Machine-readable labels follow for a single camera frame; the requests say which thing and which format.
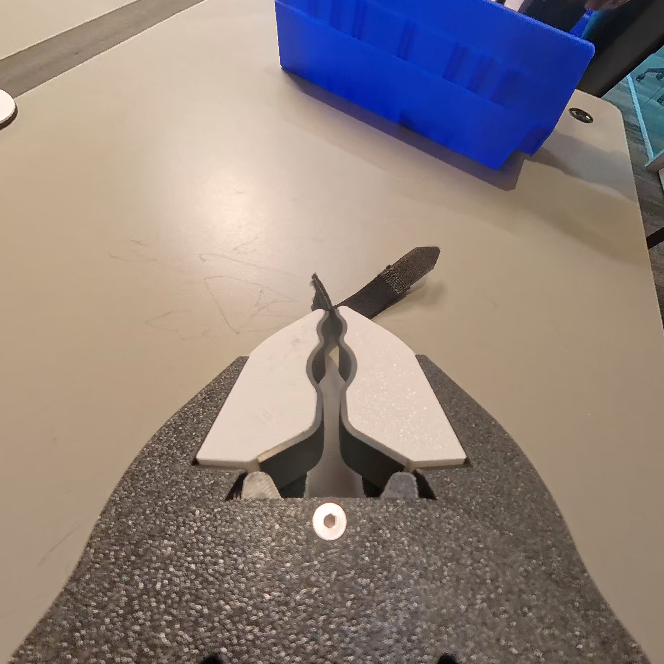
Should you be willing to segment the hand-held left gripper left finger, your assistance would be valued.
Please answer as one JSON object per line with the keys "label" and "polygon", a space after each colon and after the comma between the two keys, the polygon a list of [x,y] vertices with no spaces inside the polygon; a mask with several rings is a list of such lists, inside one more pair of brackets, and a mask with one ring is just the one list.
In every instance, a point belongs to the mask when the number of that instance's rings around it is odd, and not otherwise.
{"label": "hand-held left gripper left finger", "polygon": [[250,353],[196,454],[199,465],[307,473],[318,463],[328,321],[327,311],[312,311]]}

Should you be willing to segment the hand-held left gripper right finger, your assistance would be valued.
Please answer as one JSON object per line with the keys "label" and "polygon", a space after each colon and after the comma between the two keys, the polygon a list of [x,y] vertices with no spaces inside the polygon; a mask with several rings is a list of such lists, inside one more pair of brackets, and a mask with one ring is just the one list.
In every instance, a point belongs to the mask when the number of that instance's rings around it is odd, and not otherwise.
{"label": "hand-held left gripper right finger", "polygon": [[467,455],[411,348],[349,307],[336,316],[344,462],[357,473],[464,464]]}

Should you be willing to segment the blue plastic bin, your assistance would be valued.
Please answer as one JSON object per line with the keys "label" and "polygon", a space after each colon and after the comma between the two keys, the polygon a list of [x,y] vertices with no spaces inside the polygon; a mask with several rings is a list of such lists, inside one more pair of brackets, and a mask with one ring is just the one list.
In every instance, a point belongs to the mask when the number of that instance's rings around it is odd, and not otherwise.
{"label": "blue plastic bin", "polygon": [[494,1],[275,1],[281,67],[490,169],[534,155],[593,54]]}

